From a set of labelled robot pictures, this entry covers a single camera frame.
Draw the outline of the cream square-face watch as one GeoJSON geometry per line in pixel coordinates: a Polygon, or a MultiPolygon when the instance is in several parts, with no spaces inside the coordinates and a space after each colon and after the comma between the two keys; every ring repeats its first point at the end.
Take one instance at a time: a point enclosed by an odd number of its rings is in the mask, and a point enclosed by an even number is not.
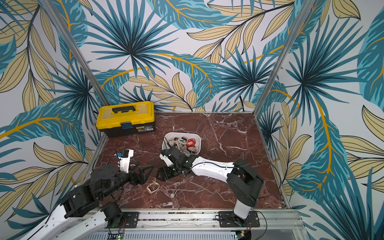
{"type": "Polygon", "coordinates": [[[177,147],[179,150],[183,150],[186,146],[187,141],[183,138],[179,138],[177,142],[177,147]]]}

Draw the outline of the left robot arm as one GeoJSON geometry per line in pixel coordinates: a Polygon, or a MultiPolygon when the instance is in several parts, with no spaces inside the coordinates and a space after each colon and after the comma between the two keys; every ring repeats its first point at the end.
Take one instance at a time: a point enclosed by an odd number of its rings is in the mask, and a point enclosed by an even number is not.
{"type": "Polygon", "coordinates": [[[100,207],[100,203],[125,185],[144,185],[153,166],[138,172],[120,171],[117,166],[103,165],[90,178],[66,194],[60,204],[43,219],[24,240],[81,240],[106,228],[122,229],[128,222],[117,201],[100,207]]]}

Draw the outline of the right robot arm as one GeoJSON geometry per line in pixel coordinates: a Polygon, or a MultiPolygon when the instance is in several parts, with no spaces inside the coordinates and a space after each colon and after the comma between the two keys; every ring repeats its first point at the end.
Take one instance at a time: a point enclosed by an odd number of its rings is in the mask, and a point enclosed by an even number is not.
{"type": "Polygon", "coordinates": [[[246,220],[251,209],[256,206],[264,185],[264,180],[245,161],[218,162],[198,155],[160,155],[166,166],[157,172],[157,179],[165,182],[172,178],[189,174],[209,177],[227,183],[237,198],[232,215],[236,220],[246,220]]]}

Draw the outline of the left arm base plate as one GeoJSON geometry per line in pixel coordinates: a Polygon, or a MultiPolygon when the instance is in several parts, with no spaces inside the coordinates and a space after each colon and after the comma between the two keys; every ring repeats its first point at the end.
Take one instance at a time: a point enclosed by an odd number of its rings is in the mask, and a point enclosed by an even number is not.
{"type": "Polygon", "coordinates": [[[107,213],[102,212],[102,221],[109,229],[135,229],[139,220],[139,212],[107,213]]]}

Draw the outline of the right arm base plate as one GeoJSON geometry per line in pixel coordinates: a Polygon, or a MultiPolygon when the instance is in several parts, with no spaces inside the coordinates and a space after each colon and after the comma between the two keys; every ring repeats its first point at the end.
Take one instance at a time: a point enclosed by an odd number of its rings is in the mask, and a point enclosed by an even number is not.
{"type": "Polygon", "coordinates": [[[221,228],[250,228],[260,227],[257,212],[251,211],[245,219],[241,219],[231,211],[220,211],[215,216],[221,228]]]}

